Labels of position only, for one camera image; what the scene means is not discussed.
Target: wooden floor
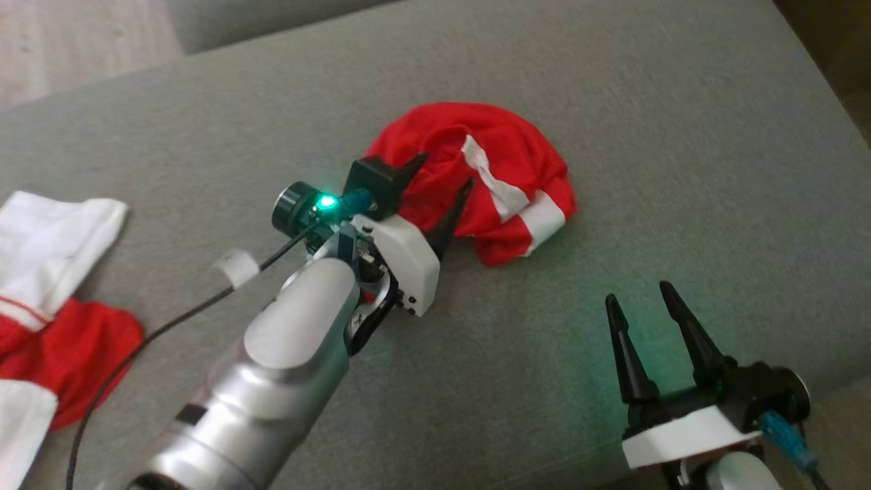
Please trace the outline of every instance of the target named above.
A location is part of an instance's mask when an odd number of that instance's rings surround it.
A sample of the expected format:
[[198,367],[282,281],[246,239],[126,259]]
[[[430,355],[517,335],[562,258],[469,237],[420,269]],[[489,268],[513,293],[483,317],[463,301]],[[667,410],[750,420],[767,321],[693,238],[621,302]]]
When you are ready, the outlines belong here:
[[166,0],[0,0],[0,110],[181,59]]

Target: cable tag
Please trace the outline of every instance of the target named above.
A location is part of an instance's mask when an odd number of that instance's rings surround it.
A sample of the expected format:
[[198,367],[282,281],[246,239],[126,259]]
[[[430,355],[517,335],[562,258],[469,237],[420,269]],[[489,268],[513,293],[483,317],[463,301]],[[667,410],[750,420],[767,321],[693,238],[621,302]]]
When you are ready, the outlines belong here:
[[237,248],[224,254],[212,267],[224,273],[233,285],[233,289],[238,289],[260,273],[260,266],[251,254]]

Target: gray sofa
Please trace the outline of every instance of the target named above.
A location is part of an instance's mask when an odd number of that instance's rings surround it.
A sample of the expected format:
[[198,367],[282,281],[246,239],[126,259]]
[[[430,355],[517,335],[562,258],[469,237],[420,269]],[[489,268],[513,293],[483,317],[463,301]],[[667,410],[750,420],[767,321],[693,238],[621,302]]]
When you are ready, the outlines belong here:
[[[109,196],[132,216],[79,292],[148,330],[257,256],[295,180],[338,189],[409,108],[506,107],[568,162],[581,214],[488,269],[458,242],[423,319],[352,360],[276,488],[593,487],[628,470],[604,315],[623,302],[648,373],[691,383],[658,295],[670,279],[740,362],[814,395],[868,371],[871,153],[761,0],[409,0],[211,51],[0,114],[0,200]],[[136,454],[302,263],[282,262],[153,345],[95,414],[93,488]],[[73,429],[25,485],[57,488]]]

